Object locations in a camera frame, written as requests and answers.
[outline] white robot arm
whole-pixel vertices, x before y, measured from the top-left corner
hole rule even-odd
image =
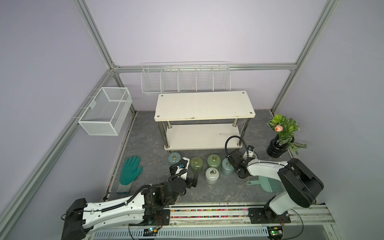
[[[315,203],[324,185],[299,159],[292,158],[288,162],[261,161],[255,158],[253,146],[247,147],[244,156],[237,150],[228,153],[227,143],[234,137],[239,138],[243,145],[247,146],[239,136],[231,136],[225,143],[227,159],[235,168],[236,174],[240,178],[248,176],[273,178],[281,181],[286,189],[271,198],[264,209],[254,209],[253,213],[250,209],[251,222],[257,220],[258,223],[279,223],[280,218],[287,215],[289,209],[296,206],[309,207]]]
[[[196,187],[197,175],[187,176],[189,159],[183,158],[170,167],[171,176],[166,182],[144,185],[132,196],[108,202],[87,203],[83,199],[73,202],[65,214],[61,240],[81,240],[94,231],[125,224],[167,225],[169,210],[187,188]],[[148,235],[156,233],[151,228]]]

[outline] wire shelf rack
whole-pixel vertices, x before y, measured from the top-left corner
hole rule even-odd
[[[127,88],[102,87],[78,122],[89,135],[117,136],[131,104]]]
[[[143,67],[141,89],[144,94],[230,91],[228,64]]]

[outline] light blue weight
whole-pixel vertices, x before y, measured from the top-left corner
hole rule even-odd
[[[175,163],[178,163],[181,159],[181,155],[178,153],[178,152],[172,152],[169,156],[168,156],[168,162],[170,164],[175,164]]]
[[[221,171],[223,172],[224,175],[229,176],[235,172],[235,169],[229,163],[228,159],[225,158],[221,163]]]

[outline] teal brush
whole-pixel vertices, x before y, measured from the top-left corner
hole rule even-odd
[[[247,185],[255,185],[255,184],[260,184],[262,189],[266,192],[282,192],[283,191],[281,182],[273,178],[259,176],[259,180],[247,181]]]

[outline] green weight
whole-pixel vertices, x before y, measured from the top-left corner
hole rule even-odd
[[[189,163],[192,172],[201,172],[203,170],[203,160],[200,157],[194,157]]]
[[[207,163],[209,167],[218,169],[221,164],[221,158],[217,154],[211,154],[207,158]]]

